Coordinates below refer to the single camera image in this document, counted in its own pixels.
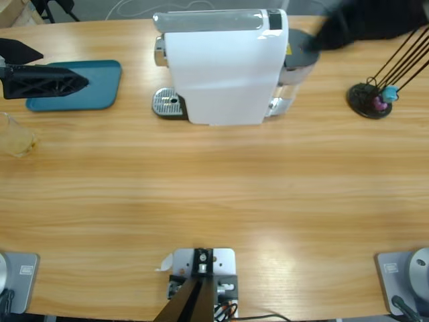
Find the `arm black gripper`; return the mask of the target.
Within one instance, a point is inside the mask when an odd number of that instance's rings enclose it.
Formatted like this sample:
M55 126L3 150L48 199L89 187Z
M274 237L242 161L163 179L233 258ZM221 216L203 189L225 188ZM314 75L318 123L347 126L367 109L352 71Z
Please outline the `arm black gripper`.
M303 49L329 51L357 41L390 40L426 25L427 1L341 1Z
M18 40L0 39L0 79L5 99L65 97L77 93L89 80L67 68L49 66L5 66L28 64L44 55Z

